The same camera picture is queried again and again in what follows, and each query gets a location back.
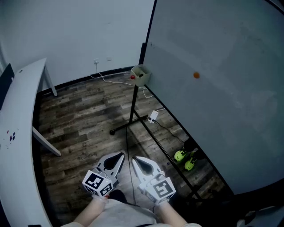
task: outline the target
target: sneaker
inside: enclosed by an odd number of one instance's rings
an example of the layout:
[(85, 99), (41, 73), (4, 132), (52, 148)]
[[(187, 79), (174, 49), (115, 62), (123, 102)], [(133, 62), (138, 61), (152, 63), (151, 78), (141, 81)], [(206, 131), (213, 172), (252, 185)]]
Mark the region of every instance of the sneaker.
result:
[(185, 148), (183, 147), (181, 150), (177, 151), (174, 154), (174, 159), (179, 162), (181, 161), (187, 154), (187, 151), (185, 151)]
[(193, 156), (193, 154), (194, 154), (194, 152), (191, 152), (190, 153), (190, 159), (185, 163), (185, 169), (186, 170), (191, 170), (193, 167), (194, 167), (194, 165), (195, 165), (195, 162), (196, 162), (196, 157), (194, 157)]

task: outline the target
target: wooden floor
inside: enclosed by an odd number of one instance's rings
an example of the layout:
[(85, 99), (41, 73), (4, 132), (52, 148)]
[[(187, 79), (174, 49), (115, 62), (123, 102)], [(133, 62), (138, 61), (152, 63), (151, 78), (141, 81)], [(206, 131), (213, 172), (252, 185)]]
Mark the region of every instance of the wooden floor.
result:
[[(128, 73), (106, 79), (131, 83)], [(120, 151), (127, 154), (126, 129), (116, 132), (114, 136), (109, 131), (128, 121), (133, 89), (133, 86), (104, 82), (97, 78), (58, 90), (57, 97), (50, 94), (41, 99), (37, 122), (39, 132), (62, 153), (61, 157), (56, 157), (43, 148), (40, 149), (44, 180), (56, 216), (62, 224), (72, 221), (91, 200), (82, 187), (86, 172), (103, 155)], [(136, 110), (140, 116), (151, 114), (161, 107), (154, 97), (145, 98), (142, 89), (139, 89)], [(187, 139), (187, 135), (166, 110), (159, 111), (157, 121), (183, 141)], [(146, 123), (171, 157), (183, 146), (167, 130), (157, 124)], [(166, 176), (171, 177), (177, 192), (187, 197), (191, 193), (190, 188), (143, 125), (135, 123), (127, 132), (130, 158), (144, 156), (156, 161)], [(184, 162), (178, 165), (192, 185), (202, 185), (198, 191), (202, 198), (210, 196), (208, 189), (220, 191), (225, 187), (207, 160), (198, 160), (189, 172), (184, 170)], [(118, 175), (118, 188), (125, 193), (128, 202), (132, 203), (128, 165), (126, 157)], [(132, 168), (131, 172), (137, 205), (152, 209), (153, 203), (137, 189), (139, 182)]]

